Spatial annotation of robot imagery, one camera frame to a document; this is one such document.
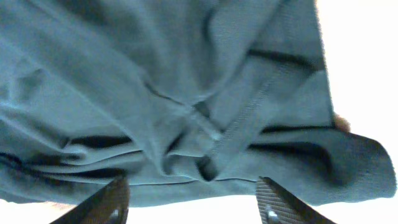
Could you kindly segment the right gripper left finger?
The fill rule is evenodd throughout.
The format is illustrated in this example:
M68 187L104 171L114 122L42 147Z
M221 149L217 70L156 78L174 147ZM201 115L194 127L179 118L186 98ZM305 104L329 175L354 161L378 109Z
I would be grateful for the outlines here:
M120 176L50 224L126 224L130 190Z

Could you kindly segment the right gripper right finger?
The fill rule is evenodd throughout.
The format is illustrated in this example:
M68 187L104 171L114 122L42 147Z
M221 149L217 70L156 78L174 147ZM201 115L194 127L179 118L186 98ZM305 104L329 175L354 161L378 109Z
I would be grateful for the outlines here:
M256 200L263 224L335 224L269 177L256 182Z

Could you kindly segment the black polo shirt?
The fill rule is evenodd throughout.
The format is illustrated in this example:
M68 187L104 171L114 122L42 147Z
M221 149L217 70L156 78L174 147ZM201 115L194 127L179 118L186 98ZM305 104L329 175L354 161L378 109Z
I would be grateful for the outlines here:
M393 197L380 143L338 129L313 1L1 1L1 198L132 207Z

